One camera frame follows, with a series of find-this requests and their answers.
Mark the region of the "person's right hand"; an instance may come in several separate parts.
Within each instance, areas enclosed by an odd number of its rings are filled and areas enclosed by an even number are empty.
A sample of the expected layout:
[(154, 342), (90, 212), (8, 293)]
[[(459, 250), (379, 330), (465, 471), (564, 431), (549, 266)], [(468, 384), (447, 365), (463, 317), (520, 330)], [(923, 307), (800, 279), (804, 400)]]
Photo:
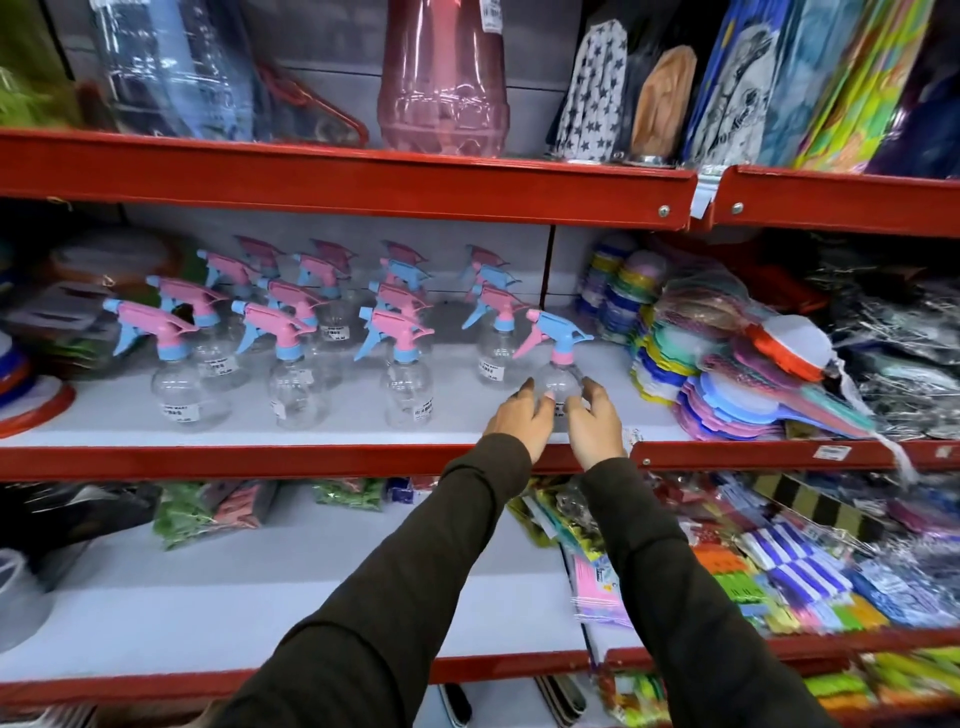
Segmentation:
[(584, 472), (612, 459), (628, 457), (618, 411), (609, 400), (609, 411), (591, 411), (580, 394), (564, 403), (570, 447)]

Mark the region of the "blue-headed clear spray bottle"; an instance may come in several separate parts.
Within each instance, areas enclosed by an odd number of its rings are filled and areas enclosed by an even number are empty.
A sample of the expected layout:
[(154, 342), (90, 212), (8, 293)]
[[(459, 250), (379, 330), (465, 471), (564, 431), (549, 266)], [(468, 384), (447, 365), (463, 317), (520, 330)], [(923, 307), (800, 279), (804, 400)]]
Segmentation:
[(540, 400), (545, 394), (551, 396), (554, 402), (554, 431), (567, 434), (569, 418), (566, 403), (571, 397), (582, 396), (585, 376), (576, 363), (574, 348), (577, 344), (593, 341), (594, 336), (585, 333), (573, 321), (545, 310), (529, 309), (526, 319), (531, 324), (531, 330), (512, 357), (521, 359), (538, 346), (550, 345), (548, 358), (531, 375), (534, 397)]

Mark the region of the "person's left forearm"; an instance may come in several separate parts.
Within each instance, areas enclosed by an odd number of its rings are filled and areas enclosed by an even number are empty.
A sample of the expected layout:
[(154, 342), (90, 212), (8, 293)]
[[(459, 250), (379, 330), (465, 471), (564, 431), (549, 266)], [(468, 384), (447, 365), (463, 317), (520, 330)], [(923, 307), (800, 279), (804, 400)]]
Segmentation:
[(282, 638), (211, 728), (411, 728), (471, 570), (532, 470), (487, 434)]

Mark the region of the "pile of colourful hand mirrors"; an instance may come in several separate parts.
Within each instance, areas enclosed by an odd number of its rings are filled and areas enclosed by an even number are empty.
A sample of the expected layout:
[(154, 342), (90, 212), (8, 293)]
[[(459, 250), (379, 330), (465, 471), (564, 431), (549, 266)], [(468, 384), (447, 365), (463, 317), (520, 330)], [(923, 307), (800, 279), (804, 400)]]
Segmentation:
[(835, 349), (820, 383), (785, 372), (755, 349), (746, 327), (777, 314), (721, 265), (679, 267), (641, 314), (630, 379), (644, 401), (668, 407), (702, 442), (774, 440), (790, 423), (853, 440), (877, 436), (873, 413), (853, 392)]

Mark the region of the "small green packet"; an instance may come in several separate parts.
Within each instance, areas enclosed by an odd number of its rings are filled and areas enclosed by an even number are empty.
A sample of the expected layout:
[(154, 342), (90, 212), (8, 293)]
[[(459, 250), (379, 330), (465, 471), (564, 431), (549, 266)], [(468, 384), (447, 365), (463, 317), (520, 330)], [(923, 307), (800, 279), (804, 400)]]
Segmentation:
[(375, 477), (321, 478), (311, 484), (311, 489), (317, 504), (379, 512), (387, 480)]

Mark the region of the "orange white round brush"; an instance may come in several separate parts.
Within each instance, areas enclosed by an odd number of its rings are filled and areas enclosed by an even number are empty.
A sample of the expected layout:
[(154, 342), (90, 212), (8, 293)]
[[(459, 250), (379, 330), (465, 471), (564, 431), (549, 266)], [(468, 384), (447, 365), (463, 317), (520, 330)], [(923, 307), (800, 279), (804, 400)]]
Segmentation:
[(776, 314), (752, 322), (744, 334), (758, 352), (806, 383), (822, 383), (835, 358), (830, 337), (798, 314)]

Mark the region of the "metal shelf joint clip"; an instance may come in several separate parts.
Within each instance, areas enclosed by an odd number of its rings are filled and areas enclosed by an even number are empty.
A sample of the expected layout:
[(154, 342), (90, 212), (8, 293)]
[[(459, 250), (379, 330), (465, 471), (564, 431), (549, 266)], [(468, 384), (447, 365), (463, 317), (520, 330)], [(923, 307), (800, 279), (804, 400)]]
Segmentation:
[(690, 206), (692, 219), (703, 221), (707, 217), (727, 169), (725, 164), (705, 164), (697, 168), (697, 185)]

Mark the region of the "group of pink-headed spray bottles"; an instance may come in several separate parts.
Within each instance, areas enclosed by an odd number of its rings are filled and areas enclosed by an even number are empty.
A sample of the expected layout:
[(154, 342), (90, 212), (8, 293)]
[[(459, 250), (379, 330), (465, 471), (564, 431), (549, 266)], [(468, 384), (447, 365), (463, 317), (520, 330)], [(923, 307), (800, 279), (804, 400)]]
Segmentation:
[(322, 444), (384, 431), (375, 437), (382, 444), (400, 432), (401, 443), (413, 442), (452, 416), (477, 416), (468, 428), (483, 431), (490, 417), (471, 393), (467, 346), (424, 354), (435, 330), (400, 311), (361, 307), (353, 319), (366, 337), (346, 353), (316, 353), (316, 309), (328, 302), (311, 289), (266, 280), (260, 302), (179, 277), (150, 274), (146, 284), (158, 304), (102, 300), (117, 322), (111, 356), (126, 359), (148, 338), (154, 355), (141, 383), (121, 372), (103, 385), (112, 424), (174, 431), (176, 443), (252, 428), (318, 432)]

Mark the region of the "pile of colourful peg packets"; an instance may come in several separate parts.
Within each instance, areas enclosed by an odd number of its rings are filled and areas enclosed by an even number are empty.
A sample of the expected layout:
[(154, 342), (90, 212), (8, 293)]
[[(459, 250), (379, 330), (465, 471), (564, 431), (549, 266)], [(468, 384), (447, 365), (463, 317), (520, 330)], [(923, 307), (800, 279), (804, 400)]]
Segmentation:
[[(771, 514), (770, 502), (732, 474), (641, 475), (699, 563), (765, 636), (960, 627), (960, 603), (931, 577), (857, 554), (851, 542), (799, 517)], [(508, 510), (536, 546), (560, 547), (563, 557), (579, 554), (616, 574), (580, 477), (533, 477)]]

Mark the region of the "red metal shelf rack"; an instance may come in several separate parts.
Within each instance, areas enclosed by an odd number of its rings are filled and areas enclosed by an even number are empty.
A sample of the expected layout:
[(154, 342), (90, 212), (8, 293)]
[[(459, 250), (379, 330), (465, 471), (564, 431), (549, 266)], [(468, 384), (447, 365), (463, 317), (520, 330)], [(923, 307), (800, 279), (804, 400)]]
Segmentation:
[[(684, 232), (693, 172), (304, 145), (0, 129), (0, 196), (282, 213)], [(960, 240), (960, 181), (728, 168), (698, 229), (715, 224)], [(0, 480), (411, 475), (464, 444), (52, 445), (7, 441)], [(0, 654), (0, 706), (218, 698), (235, 691), (319, 601), (279, 587), (81, 591)]]

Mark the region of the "red plastic hanger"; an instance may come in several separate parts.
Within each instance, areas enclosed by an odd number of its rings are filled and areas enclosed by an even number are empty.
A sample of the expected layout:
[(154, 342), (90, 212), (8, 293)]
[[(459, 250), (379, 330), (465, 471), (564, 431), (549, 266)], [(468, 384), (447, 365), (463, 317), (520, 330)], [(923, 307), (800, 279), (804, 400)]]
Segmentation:
[(269, 99), (269, 140), (328, 147), (365, 148), (367, 127), (311, 88), (265, 63), (258, 77)]

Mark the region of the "row of green yellow packets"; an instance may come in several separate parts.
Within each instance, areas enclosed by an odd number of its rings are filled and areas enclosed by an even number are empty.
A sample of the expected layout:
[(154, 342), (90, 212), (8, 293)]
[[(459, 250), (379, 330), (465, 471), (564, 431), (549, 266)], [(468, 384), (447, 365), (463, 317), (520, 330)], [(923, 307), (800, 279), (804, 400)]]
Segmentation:
[[(800, 672), (811, 695), (846, 728), (960, 728), (960, 646), (863, 653), (840, 671), (811, 663)], [(673, 728), (657, 674), (601, 673), (594, 685), (621, 728)]]

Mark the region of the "orange-lidded plastic container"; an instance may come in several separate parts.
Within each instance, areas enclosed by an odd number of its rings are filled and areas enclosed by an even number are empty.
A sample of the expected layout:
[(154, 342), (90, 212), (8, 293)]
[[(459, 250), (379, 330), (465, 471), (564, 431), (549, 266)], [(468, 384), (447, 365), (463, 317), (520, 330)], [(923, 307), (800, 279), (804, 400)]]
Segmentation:
[(57, 244), (42, 263), (51, 281), (102, 285), (145, 285), (150, 276), (173, 276), (184, 262), (175, 238), (140, 227), (100, 226)]

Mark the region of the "blue transparent plastic bottle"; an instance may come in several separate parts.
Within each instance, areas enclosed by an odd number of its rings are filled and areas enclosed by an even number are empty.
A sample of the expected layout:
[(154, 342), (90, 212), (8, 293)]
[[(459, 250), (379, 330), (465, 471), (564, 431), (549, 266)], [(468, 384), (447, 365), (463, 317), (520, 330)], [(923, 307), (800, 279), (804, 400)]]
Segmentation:
[(266, 91), (239, 0), (88, 0), (101, 91), (127, 134), (269, 138)]

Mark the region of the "stack of colourful plates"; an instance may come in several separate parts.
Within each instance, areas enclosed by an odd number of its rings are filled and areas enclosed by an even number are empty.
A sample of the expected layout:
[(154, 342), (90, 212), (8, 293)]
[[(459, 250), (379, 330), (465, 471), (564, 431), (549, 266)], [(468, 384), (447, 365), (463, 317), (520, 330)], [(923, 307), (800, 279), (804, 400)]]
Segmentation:
[(0, 330), (0, 441), (49, 423), (75, 400), (69, 383), (41, 372), (26, 349)]

